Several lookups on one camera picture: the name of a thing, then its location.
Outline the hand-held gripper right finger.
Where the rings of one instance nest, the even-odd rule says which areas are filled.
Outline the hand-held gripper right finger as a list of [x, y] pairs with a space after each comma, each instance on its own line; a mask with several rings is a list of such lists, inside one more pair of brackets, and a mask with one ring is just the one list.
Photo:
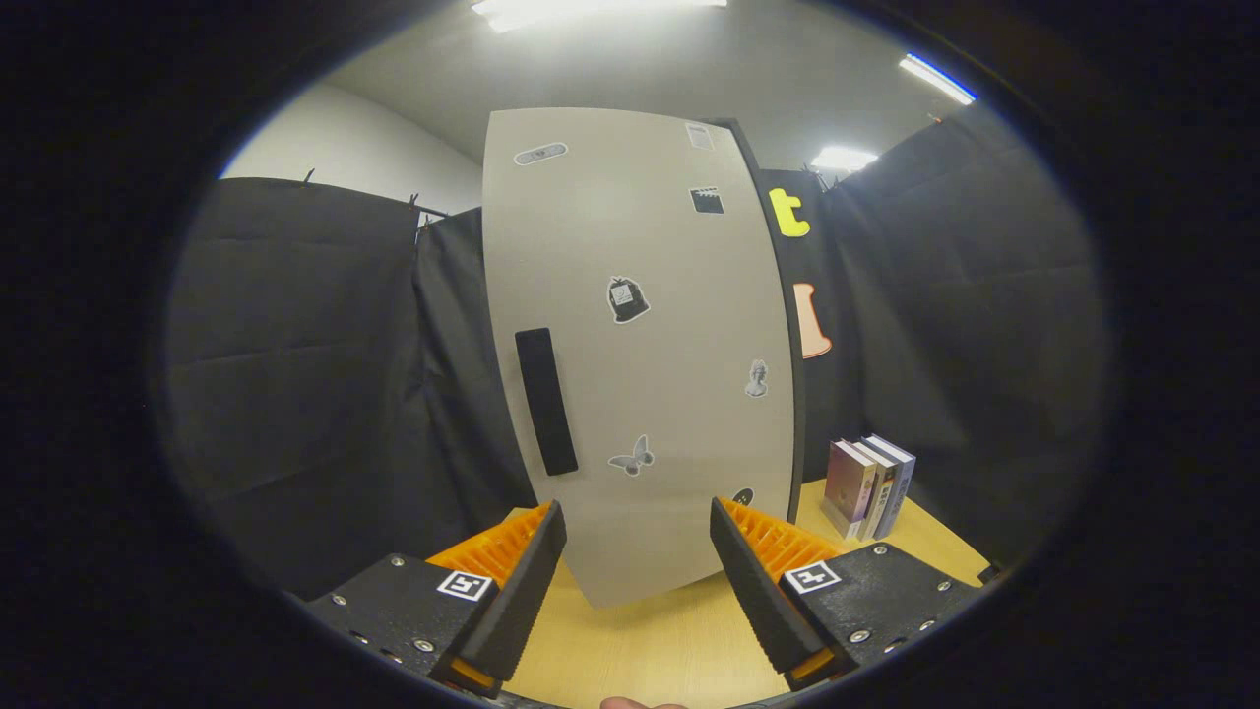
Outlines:
[[982, 591], [886, 542], [845, 550], [730, 497], [712, 497], [708, 534], [760, 647], [793, 691], [882, 662]]

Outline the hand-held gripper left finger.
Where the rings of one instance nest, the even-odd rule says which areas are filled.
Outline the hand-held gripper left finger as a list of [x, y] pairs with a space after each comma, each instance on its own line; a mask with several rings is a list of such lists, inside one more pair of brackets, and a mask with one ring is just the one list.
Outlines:
[[561, 502], [543, 502], [427, 559], [387, 553], [305, 608], [402, 672], [494, 700], [517, 674], [566, 542]]

